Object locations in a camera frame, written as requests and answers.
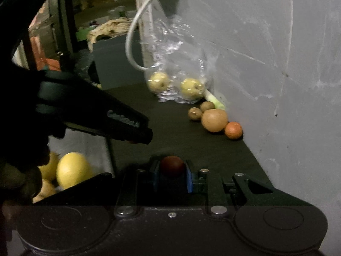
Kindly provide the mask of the dark red plum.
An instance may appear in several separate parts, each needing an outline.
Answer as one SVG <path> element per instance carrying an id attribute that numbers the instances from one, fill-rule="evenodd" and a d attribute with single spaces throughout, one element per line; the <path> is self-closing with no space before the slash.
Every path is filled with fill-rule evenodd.
<path id="1" fill-rule="evenodd" d="M 178 170 L 184 165 L 184 161 L 178 156 L 167 156 L 161 161 L 161 165 L 169 170 Z"/>

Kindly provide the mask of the yellow lemon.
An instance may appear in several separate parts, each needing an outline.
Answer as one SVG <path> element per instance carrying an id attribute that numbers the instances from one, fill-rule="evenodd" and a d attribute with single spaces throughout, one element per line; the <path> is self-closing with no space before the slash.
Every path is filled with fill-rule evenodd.
<path id="1" fill-rule="evenodd" d="M 90 163 L 78 152 L 65 154 L 57 165 L 56 179 L 64 190 L 92 178 L 93 175 Z"/>

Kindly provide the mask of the brown round pear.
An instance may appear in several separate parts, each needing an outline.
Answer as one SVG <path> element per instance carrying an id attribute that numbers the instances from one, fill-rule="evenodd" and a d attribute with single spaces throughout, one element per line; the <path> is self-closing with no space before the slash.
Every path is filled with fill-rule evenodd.
<path id="1" fill-rule="evenodd" d="M 209 132 L 220 132 L 228 124 L 227 112 L 221 109 L 209 109 L 201 116 L 203 127 Z"/>

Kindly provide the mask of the small brown kiwi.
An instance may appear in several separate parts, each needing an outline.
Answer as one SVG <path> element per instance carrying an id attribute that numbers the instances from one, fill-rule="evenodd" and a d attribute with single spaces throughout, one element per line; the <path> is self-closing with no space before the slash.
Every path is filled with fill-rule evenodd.
<path id="1" fill-rule="evenodd" d="M 203 114 L 202 110 L 196 107 L 190 108 L 187 112 L 187 115 L 191 120 L 200 120 L 202 114 Z"/>
<path id="2" fill-rule="evenodd" d="M 206 110 L 211 110 L 211 109 L 215 109 L 215 105 L 214 103 L 210 102 L 210 101 L 205 101 L 203 103 L 201 103 L 200 105 L 200 110 L 202 112 L 205 112 Z"/>

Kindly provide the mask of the large tan pear front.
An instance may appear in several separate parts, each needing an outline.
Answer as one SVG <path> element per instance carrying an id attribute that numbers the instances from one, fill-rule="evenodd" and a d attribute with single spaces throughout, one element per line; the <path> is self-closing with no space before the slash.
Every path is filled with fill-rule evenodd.
<path id="1" fill-rule="evenodd" d="M 55 190 L 55 187 L 52 185 L 51 182 L 49 182 L 48 180 L 46 179 L 43 179 L 42 180 L 42 187 L 41 187 L 41 190 L 40 192 L 37 194 L 37 196 L 35 196 L 33 199 L 32 199 L 32 202 L 33 203 L 37 203 L 45 198 L 48 198 L 54 194 L 56 194 L 56 190 Z"/>

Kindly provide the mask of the white fruit container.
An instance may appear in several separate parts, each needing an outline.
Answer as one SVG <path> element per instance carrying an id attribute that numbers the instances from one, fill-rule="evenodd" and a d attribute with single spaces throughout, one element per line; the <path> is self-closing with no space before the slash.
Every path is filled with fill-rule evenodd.
<path id="1" fill-rule="evenodd" d="M 106 139 L 104 137 L 92 136 L 68 129 L 65 137 L 61 140 L 51 137 L 49 148 L 50 152 L 53 151 L 58 154 L 59 160 L 65 154 L 71 152 L 83 154 L 92 167 L 94 172 L 93 177 L 101 173 L 113 172 Z M 64 190 L 58 184 L 56 178 L 51 183 L 55 187 L 56 192 Z"/>

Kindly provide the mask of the dark grey box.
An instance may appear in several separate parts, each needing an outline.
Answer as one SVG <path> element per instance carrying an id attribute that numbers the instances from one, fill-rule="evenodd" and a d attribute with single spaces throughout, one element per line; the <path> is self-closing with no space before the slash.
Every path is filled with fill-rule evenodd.
<path id="1" fill-rule="evenodd" d="M 103 39 L 93 44 L 93 60 L 103 90 L 144 82 L 144 74 L 128 62 L 126 35 Z"/>

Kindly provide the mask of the green leek stalk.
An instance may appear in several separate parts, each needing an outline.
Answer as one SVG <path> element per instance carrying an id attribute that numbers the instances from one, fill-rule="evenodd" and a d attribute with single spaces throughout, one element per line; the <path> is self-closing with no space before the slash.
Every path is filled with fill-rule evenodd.
<path id="1" fill-rule="evenodd" d="M 216 109 L 225 110 L 225 106 L 209 90 L 204 91 L 205 100 L 212 102 Z"/>

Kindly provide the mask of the yellow apple in bag left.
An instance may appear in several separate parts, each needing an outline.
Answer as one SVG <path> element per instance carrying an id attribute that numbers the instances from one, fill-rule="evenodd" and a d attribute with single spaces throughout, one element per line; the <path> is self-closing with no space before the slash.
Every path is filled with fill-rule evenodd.
<path id="1" fill-rule="evenodd" d="M 164 72 L 153 73 L 147 81 L 147 86 L 153 93 L 166 91 L 170 84 L 169 76 Z"/>

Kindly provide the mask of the yellow apple in bag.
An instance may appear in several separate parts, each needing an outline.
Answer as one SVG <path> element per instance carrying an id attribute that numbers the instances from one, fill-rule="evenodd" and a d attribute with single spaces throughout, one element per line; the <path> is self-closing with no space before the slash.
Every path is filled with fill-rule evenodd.
<path id="1" fill-rule="evenodd" d="M 180 92 L 186 100 L 196 100 L 203 96 L 205 85 L 194 78 L 186 78 L 180 84 Z"/>
<path id="2" fill-rule="evenodd" d="M 170 84 L 169 76 L 164 72 L 153 73 L 147 81 L 147 86 L 153 93 L 166 91 Z"/>

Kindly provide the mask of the beige crumpled cloth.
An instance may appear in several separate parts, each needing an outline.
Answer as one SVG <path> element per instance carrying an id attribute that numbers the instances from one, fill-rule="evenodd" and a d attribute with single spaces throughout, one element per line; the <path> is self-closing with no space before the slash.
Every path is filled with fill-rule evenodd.
<path id="1" fill-rule="evenodd" d="M 119 19 L 109 20 L 106 23 L 97 26 L 95 29 L 89 31 L 87 34 L 88 49 L 92 53 L 93 45 L 99 41 L 100 36 L 109 38 L 116 38 L 128 33 L 131 26 L 132 19 L 126 17 L 120 17 Z"/>

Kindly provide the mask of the yellow apple in bag right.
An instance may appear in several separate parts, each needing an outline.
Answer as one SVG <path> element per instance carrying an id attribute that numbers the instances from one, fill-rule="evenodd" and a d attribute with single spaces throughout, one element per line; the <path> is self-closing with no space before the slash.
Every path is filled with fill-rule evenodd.
<path id="1" fill-rule="evenodd" d="M 186 78 L 180 84 L 180 92 L 186 100 L 196 100 L 203 96 L 205 85 L 194 78 Z"/>

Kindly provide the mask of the clear plastic bag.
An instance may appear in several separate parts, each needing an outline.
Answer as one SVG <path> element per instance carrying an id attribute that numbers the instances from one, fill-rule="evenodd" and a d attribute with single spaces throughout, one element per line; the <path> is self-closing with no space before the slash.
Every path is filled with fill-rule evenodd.
<path id="1" fill-rule="evenodd" d="M 205 90 L 210 89 L 217 55 L 207 51 L 195 39 L 191 27 L 180 16 L 155 19 L 152 32 L 146 38 L 146 46 L 153 56 L 153 64 L 144 72 L 146 84 L 155 72 L 164 72 L 170 78 L 166 91 L 151 91 L 160 102 L 172 100 L 177 103 L 196 103 L 204 98 L 203 94 L 196 100 L 184 99 L 180 84 L 186 78 L 194 78 L 205 85 Z"/>

